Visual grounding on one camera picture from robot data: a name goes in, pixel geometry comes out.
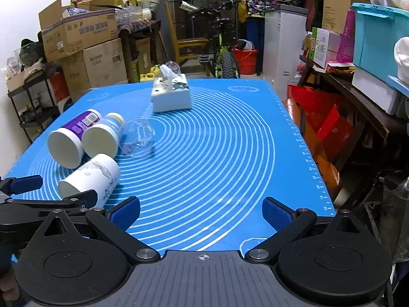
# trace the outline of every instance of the metal screw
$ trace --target metal screw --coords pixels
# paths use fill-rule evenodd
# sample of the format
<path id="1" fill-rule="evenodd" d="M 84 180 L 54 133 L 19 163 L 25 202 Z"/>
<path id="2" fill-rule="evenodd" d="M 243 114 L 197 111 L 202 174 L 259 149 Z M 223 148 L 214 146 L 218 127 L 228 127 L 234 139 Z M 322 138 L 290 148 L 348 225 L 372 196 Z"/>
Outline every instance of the metal screw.
<path id="1" fill-rule="evenodd" d="M 140 259 L 152 259 L 156 256 L 156 252 L 150 248 L 142 248 L 136 252 L 136 256 Z"/>
<path id="2" fill-rule="evenodd" d="M 268 251 L 265 249 L 252 249 L 249 251 L 249 256 L 252 259 L 266 259 L 268 257 Z"/>

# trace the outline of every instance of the clear plastic lid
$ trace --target clear plastic lid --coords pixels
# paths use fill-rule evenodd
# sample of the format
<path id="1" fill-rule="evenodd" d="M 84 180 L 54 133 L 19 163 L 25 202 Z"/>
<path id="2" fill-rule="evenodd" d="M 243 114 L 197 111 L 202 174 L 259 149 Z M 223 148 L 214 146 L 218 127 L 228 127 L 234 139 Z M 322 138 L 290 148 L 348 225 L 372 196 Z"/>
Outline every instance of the clear plastic lid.
<path id="1" fill-rule="evenodd" d="M 125 122 L 119 147 L 123 155 L 140 158 L 153 151 L 155 130 L 147 119 Z"/>

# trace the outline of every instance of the teal storage bin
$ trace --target teal storage bin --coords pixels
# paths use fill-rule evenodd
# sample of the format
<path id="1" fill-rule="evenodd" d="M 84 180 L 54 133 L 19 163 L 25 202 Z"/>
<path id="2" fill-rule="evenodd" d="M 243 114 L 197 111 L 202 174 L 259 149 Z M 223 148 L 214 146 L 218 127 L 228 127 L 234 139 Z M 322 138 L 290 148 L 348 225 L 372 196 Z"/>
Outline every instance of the teal storage bin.
<path id="1" fill-rule="evenodd" d="M 409 37 L 409 12 L 374 4 L 352 4 L 356 10 L 354 65 L 386 84 L 397 77 L 393 48 Z"/>

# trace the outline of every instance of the metal rack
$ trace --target metal rack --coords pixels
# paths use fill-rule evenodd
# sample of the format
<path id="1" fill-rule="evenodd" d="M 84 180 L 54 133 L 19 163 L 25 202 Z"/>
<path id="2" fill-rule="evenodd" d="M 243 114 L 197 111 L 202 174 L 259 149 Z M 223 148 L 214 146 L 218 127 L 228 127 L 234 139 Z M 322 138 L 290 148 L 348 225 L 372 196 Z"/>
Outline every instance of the metal rack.
<path id="1" fill-rule="evenodd" d="M 30 89 L 32 86 L 34 86 L 34 85 L 36 85 L 36 84 L 38 84 L 38 83 L 40 83 L 40 82 L 42 82 L 42 81 L 44 81 L 44 82 L 46 83 L 46 85 L 47 85 L 47 91 L 48 91 L 48 95 L 50 96 L 52 106 L 51 106 L 51 107 L 44 107 L 44 108 L 42 108 L 42 112 L 41 112 L 41 113 L 37 113 L 37 111 L 36 111 L 36 109 L 35 109 L 35 107 L 34 107 L 33 99 L 32 99 L 32 97 L 31 97 L 31 94 L 30 94 L 30 90 L 29 90 L 29 89 Z M 13 100 L 13 97 L 14 97 L 14 96 L 16 96 L 16 95 L 18 95 L 18 94 L 20 94 L 20 93 L 22 93 L 22 92 L 24 92 L 24 91 L 27 93 L 27 96 L 28 96 L 28 98 L 29 98 L 29 100 L 30 100 L 30 103 L 31 103 L 31 107 L 32 107 L 33 110 L 34 110 L 34 116 L 35 116 L 35 118 L 34 118 L 34 121 L 31 121 L 31 122 L 24 122 L 24 121 L 22 121 L 22 119 L 20 118 L 20 116 L 19 116 L 19 114 L 18 114 L 16 104 L 15 104 L 15 102 L 14 102 L 14 100 Z M 23 128 L 24 133 L 26 134 L 26 136 L 27 136 L 27 138 L 28 138 L 30 144 L 32 144 L 33 141 L 31 140 L 30 136 L 28 135 L 26 128 L 40 127 L 41 130 L 42 130 L 42 132 L 43 132 L 43 131 L 44 131 L 44 127 L 43 127 L 42 124 L 43 124 L 47 119 L 49 119 L 50 117 L 52 117 L 53 120 L 55 120 L 55 119 L 60 115 L 60 112 L 59 112 L 59 110 L 58 110 L 58 107 L 56 106 L 56 103 L 54 102 L 53 96 L 52 96 L 52 94 L 51 94 L 50 85 L 49 85 L 49 83 L 48 83 L 47 76 L 46 76 L 46 74 L 45 74 L 44 71 L 39 71 L 39 72 L 35 73 L 34 75 L 32 75 L 31 77 L 29 77 L 28 80 L 24 81 L 24 85 L 23 85 L 23 86 L 19 87 L 18 89 L 14 90 L 14 91 L 11 91 L 11 92 L 9 91 L 8 96 L 9 96 L 9 98 L 10 98 L 11 101 L 12 101 L 14 110 L 15 110 L 15 112 L 16 112 L 16 114 L 17 114 L 17 117 L 18 117 L 18 119 L 19 119 L 19 121 L 20 121 L 20 127 Z"/>

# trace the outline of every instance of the red plastic bucket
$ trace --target red plastic bucket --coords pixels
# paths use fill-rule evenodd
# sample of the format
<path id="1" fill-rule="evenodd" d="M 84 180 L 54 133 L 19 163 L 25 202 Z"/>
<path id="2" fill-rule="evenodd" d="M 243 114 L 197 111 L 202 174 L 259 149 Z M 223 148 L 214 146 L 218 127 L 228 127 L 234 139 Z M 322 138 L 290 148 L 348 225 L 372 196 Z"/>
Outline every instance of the red plastic bucket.
<path id="1" fill-rule="evenodd" d="M 240 74 L 253 75 L 256 73 L 257 50 L 242 51 L 240 49 L 233 49 L 233 54 L 240 65 Z"/>

